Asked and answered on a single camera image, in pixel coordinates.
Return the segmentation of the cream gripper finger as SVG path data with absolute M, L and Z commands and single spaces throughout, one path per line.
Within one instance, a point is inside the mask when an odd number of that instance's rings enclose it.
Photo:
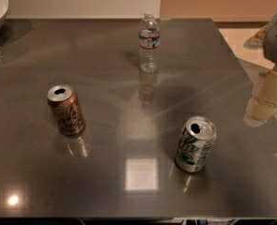
M 252 128 L 266 123 L 277 111 L 277 65 L 256 76 L 244 122 Z

